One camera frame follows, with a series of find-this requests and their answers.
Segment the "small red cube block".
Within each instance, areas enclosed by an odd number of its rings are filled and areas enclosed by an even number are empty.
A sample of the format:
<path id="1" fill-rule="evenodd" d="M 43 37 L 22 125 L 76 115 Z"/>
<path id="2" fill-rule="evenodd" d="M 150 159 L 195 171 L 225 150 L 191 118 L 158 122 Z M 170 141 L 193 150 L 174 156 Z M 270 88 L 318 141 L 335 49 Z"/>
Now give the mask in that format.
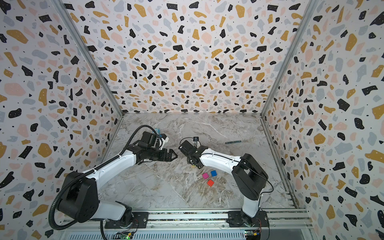
<path id="1" fill-rule="evenodd" d="M 208 181 L 207 181 L 207 184 L 208 184 L 210 187 L 212 187 L 212 186 L 214 185 L 214 181 L 213 181 L 213 180 L 208 180 Z"/>

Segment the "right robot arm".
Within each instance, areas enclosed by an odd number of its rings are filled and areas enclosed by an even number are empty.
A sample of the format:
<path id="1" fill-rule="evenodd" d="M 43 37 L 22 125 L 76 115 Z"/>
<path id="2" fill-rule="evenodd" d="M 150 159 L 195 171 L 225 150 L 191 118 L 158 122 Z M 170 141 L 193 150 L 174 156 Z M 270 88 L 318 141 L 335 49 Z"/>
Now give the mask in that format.
<path id="1" fill-rule="evenodd" d="M 187 140 L 181 143 L 179 150 L 187 157 L 189 164 L 199 169 L 211 167 L 233 176 L 244 196 L 244 203 L 240 211 L 242 222 L 229 220 L 230 224 L 252 227 L 257 223 L 262 192 L 269 183 L 269 177 L 252 155 L 225 155 L 206 146 L 196 147 Z"/>

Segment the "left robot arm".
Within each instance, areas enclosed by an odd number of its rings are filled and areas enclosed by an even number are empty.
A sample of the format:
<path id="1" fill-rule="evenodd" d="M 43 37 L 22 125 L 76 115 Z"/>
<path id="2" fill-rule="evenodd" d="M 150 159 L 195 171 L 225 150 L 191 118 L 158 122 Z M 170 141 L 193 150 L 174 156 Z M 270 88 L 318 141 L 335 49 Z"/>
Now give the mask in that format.
<path id="1" fill-rule="evenodd" d="M 99 190 L 121 172 L 140 162 L 145 160 L 172 162 L 177 157 L 172 149 L 159 150 L 131 145 L 121 154 L 91 170 L 68 174 L 51 206 L 50 224 L 54 223 L 55 211 L 59 211 L 73 219 L 72 225 L 101 219 L 120 221 L 122 225 L 129 225 L 132 209 L 122 203 L 101 201 Z"/>

